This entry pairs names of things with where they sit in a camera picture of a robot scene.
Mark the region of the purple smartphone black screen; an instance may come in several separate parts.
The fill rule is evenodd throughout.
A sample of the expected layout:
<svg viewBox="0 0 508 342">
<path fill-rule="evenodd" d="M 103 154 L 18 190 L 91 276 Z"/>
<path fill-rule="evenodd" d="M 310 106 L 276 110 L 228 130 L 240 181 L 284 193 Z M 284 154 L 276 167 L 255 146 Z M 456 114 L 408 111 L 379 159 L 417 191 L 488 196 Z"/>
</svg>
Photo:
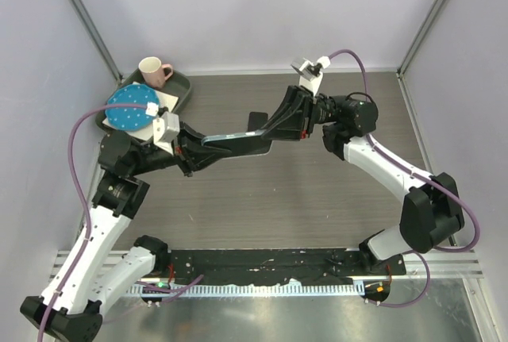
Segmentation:
<svg viewBox="0 0 508 342">
<path fill-rule="evenodd" d="M 268 114 L 265 112 L 250 112 L 248 116 L 248 132 L 255 132 L 261 129 L 268 120 Z"/>
</svg>

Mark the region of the clear phone case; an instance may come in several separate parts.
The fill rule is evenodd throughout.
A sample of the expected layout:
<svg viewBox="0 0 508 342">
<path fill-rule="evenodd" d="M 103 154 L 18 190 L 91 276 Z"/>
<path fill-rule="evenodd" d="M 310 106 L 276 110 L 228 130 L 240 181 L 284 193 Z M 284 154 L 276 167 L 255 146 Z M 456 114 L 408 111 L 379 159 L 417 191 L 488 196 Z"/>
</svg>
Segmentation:
<svg viewBox="0 0 508 342">
<path fill-rule="evenodd" d="M 220 140 L 220 139 L 223 139 L 223 138 L 236 138 L 236 137 L 242 137 L 242 136 L 260 136 L 262 135 L 263 131 L 262 130 L 257 130 L 255 132 L 243 132 L 243 133 L 230 133 L 230 134 L 224 134 L 224 135 L 214 135 L 214 136 L 205 136 L 204 139 L 202 140 L 202 145 L 203 146 L 207 146 L 207 145 L 204 145 L 205 142 L 207 142 L 208 140 Z"/>
</svg>

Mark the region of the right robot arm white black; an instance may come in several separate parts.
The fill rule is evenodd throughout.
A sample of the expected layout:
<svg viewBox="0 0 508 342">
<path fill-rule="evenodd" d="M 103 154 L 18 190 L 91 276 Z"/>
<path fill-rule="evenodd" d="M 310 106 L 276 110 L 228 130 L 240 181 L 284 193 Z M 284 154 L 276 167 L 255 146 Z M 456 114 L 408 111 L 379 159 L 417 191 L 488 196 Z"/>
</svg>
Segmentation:
<svg viewBox="0 0 508 342">
<path fill-rule="evenodd" d="M 313 96 L 302 87 L 289 86 L 262 127 L 265 140 L 302 140 L 321 125 L 328 152 L 368 173 L 402 203 L 399 223 L 359 246 L 358 263 L 369 275 L 384 269 L 391 257 L 408 251 L 426 253 L 464 227 L 455 180 L 446 173 L 432 175 L 385 149 L 371 136 L 378 116 L 377 105 L 356 93 Z"/>
</svg>

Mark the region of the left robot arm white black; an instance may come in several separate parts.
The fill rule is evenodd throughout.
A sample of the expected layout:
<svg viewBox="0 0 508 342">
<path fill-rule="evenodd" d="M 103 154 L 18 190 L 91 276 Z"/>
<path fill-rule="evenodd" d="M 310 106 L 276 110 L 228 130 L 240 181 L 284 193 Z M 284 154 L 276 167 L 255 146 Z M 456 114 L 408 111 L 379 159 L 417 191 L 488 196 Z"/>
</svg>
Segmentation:
<svg viewBox="0 0 508 342">
<path fill-rule="evenodd" d="M 168 246 L 151 236 L 138 238 L 105 274 L 100 270 L 148 193 L 149 185 L 138 175 L 172 166 L 192 175 L 233 154 L 185 124 L 178 131 L 170 152 L 120 130 L 104 136 L 98 158 L 104 174 L 92 200 L 82 201 L 84 227 L 55 278 L 40 295 L 21 304 L 21 313 L 38 328 L 38 340 L 49 335 L 60 341 L 92 341 L 127 289 L 146 275 L 159 278 L 167 272 Z"/>
</svg>

